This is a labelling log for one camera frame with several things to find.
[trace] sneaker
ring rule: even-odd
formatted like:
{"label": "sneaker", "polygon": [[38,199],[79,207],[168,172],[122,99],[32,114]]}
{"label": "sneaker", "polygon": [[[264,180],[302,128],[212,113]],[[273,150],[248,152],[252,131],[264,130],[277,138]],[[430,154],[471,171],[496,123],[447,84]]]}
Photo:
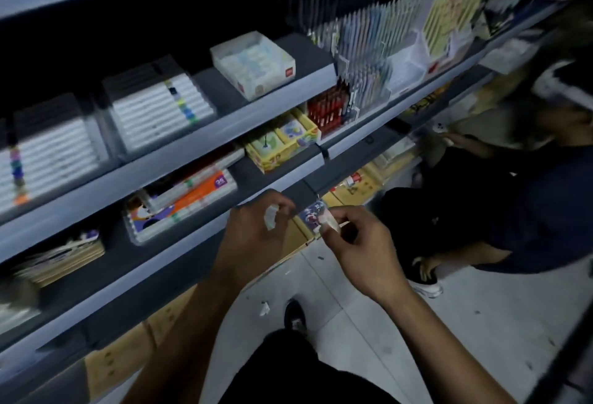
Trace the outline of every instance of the sneaker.
{"label": "sneaker", "polygon": [[305,337],[308,336],[305,312],[296,299],[291,299],[286,304],[286,310],[284,311],[284,327],[286,329],[296,330]]}
{"label": "sneaker", "polygon": [[420,295],[424,295],[427,298],[436,298],[443,293],[443,288],[441,287],[441,284],[438,283],[434,271],[428,280],[422,280],[420,278],[419,263],[404,269],[404,274],[414,291]]}

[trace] white floor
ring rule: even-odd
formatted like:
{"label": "white floor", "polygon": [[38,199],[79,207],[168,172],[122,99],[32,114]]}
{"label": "white floor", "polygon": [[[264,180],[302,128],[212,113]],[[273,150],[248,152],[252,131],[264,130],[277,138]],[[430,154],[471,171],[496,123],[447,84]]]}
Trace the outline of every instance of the white floor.
{"label": "white floor", "polygon": [[[593,298],[588,265],[584,259],[534,276],[467,268],[447,277],[445,293],[428,303],[522,402]],[[282,327],[284,305],[293,296],[305,309],[323,362],[367,378],[402,404],[431,402],[398,330],[377,304],[352,287],[332,252],[316,241],[234,303],[218,334],[202,404],[217,403],[265,335]],[[263,303],[270,311],[260,316]],[[103,404],[119,402],[130,383]]]}

